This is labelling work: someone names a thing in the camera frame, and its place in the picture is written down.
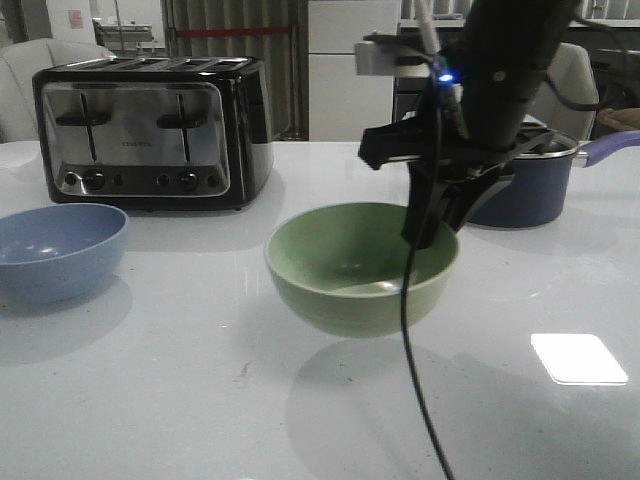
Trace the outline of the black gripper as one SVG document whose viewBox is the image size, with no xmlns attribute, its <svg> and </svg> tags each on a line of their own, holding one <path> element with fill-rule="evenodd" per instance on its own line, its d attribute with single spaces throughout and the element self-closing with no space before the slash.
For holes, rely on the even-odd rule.
<svg viewBox="0 0 640 480">
<path fill-rule="evenodd" d="M 550 128 L 523 123 L 528 105 L 527 98 L 466 89 L 449 108 L 442 91 L 427 89 L 415 97 L 413 116 L 364 131 L 358 155 L 372 169 L 412 162 L 402 228 L 412 247 L 428 248 L 443 217 L 440 204 L 448 185 L 439 178 L 437 166 L 487 170 L 453 186 L 447 225 L 457 232 L 513 181 L 514 170 L 504 164 L 551 141 Z"/>
</svg>

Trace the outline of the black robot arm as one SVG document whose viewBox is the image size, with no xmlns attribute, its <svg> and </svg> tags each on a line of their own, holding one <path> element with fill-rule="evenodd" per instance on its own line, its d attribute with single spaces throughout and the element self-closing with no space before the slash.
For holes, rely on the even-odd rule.
<svg viewBox="0 0 640 480">
<path fill-rule="evenodd" d="M 426 66 L 412 117 L 364 131 L 359 157 L 372 169 L 408 166 L 402 236 L 416 249 L 438 227 L 459 230 L 515 177 L 509 162 L 551 137 L 525 115 L 573 19 L 574 1 L 476 1 L 460 34 L 439 41 L 421 15 L 419 36 L 369 34 L 355 46 L 360 75 Z"/>
</svg>

